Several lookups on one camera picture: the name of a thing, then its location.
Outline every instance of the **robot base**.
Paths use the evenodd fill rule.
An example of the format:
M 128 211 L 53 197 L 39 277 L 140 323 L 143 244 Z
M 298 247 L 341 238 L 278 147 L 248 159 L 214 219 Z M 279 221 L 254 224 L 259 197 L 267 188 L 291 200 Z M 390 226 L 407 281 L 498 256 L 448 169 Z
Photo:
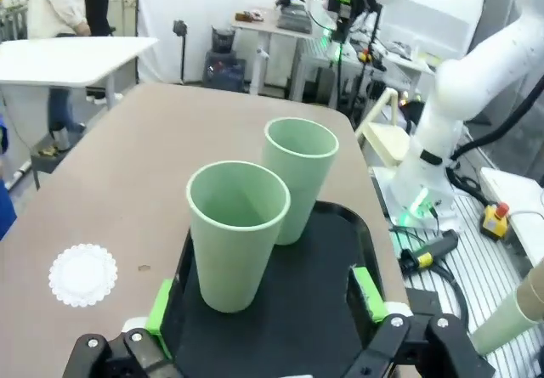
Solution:
M 402 207 L 394 198 L 393 192 L 389 187 L 389 183 L 393 179 L 395 171 L 386 167 L 373 167 L 374 176 L 376 177 L 378 186 L 382 192 L 383 201 L 388 210 L 389 219 L 393 225 L 403 228 L 418 228 L 431 231 L 437 230 L 437 221 L 430 213 L 424 217 L 414 217 Z M 439 217 L 440 231 L 453 229 L 457 233 L 462 231 L 461 223 L 452 206 L 437 207 L 436 212 Z

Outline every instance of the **beige chair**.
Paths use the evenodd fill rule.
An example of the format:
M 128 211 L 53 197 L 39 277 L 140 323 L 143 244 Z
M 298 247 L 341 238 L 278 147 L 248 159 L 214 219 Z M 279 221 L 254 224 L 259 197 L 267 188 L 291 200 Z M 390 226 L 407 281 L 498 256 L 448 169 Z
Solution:
M 388 104 L 391 105 L 391 122 L 375 123 L 374 120 Z M 410 145 L 410 136 L 397 126 L 398 114 L 399 94 L 388 87 L 355 131 L 359 144 L 366 140 L 387 167 L 398 166 Z

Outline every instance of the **screw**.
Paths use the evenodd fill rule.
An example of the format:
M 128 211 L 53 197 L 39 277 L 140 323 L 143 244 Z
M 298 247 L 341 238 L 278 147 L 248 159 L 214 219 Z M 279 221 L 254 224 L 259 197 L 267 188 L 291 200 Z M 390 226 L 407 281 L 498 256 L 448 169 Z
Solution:
M 393 327 L 400 327 L 403 324 L 404 324 L 404 321 L 402 321 L 400 317 L 395 317 L 394 319 L 391 320 L 391 325 Z

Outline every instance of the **black tray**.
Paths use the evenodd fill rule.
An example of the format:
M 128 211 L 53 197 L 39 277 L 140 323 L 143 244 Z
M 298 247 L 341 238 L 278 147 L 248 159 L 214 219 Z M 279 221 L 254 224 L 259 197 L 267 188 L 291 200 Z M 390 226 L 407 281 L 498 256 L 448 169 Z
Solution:
M 201 298 L 188 234 L 162 336 L 189 378 L 340 377 L 361 351 L 345 298 L 354 264 L 366 266 L 382 290 L 365 222 L 318 201 L 302 238 L 274 248 L 252 305 L 222 314 Z

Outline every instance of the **green cup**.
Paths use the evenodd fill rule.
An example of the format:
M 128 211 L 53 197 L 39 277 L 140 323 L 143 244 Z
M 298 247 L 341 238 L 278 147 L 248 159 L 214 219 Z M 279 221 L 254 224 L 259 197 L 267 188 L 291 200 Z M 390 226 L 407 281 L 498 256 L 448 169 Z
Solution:
M 187 183 L 190 232 L 204 302 L 222 313 L 248 307 L 291 204 L 272 171 L 244 161 L 204 166 Z
M 270 121 L 264 135 L 263 166 L 280 176 L 291 193 L 291 208 L 276 244 L 290 245 L 304 231 L 338 152 L 338 139 L 319 123 L 294 117 Z

